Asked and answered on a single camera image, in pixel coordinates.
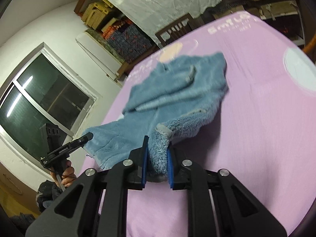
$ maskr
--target orange hose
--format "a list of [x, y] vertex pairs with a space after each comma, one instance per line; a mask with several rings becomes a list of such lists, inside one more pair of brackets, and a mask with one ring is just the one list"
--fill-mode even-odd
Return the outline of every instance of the orange hose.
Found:
[[315, 46], [316, 46], [316, 33], [313, 36], [312, 40], [303, 48], [303, 52], [305, 54], [309, 54], [314, 49]]

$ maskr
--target blue gripper pad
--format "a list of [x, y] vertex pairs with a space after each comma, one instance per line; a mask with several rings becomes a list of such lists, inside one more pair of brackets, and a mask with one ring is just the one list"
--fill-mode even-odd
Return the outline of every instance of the blue gripper pad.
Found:
[[171, 159], [170, 150], [167, 150], [167, 174], [170, 188], [173, 188], [173, 164]]
[[145, 184], [146, 184], [147, 160], [148, 160], [148, 145], [146, 146], [146, 151], [145, 151], [144, 160], [143, 160], [143, 168], [142, 168], [142, 185], [143, 185], [143, 188], [145, 188]]

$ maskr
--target window glass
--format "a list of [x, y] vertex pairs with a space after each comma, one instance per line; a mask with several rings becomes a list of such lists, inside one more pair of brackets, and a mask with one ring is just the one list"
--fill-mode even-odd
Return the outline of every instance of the window glass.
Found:
[[25, 91], [69, 130], [89, 97], [40, 54], [17, 79]]
[[[32, 157], [40, 160], [49, 152], [44, 148], [41, 127], [51, 123], [19, 92], [16, 87], [0, 108], [0, 125]], [[67, 134], [61, 131], [63, 143]]]

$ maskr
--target white wall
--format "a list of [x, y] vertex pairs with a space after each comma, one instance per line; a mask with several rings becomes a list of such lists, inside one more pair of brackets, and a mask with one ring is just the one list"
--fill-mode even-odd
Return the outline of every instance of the white wall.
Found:
[[[78, 133], [80, 135], [87, 127], [102, 123], [120, 88], [77, 44], [75, 37], [85, 31], [86, 26], [73, 12], [74, 7], [75, 3], [71, 3], [41, 16], [0, 47], [0, 85], [27, 54], [45, 42], [63, 62], [101, 95], [83, 122]], [[71, 160], [76, 172], [80, 171], [84, 158], [83, 151], [77, 150], [73, 153]], [[15, 155], [2, 140], [0, 162], [34, 190], [48, 178], [46, 173]]]
[[39, 16], [77, 0], [12, 0], [0, 19], [0, 46]]

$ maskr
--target wooden chair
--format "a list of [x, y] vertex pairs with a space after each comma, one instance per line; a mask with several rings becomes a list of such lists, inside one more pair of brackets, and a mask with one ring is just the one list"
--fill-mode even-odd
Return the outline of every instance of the wooden chair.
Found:
[[[188, 23], [186, 26], [182, 23], [183, 21], [188, 20]], [[158, 38], [160, 43], [163, 47], [166, 45], [174, 42], [175, 40], [179, 39], [180, 37], [184, 36], [185, 34], [191, 32], [192, 30], [198, 28], [196, 20], [192, 18], [192, 16], [188, 13], [179, 19], [175, 20], [168, 26], [164, 27], [160, 31], [158, 31], [155, 36]], [[162, 38], [162, 34], [167, 33], [169, 34], [170, 38], [167, 40], [164, 40]]]

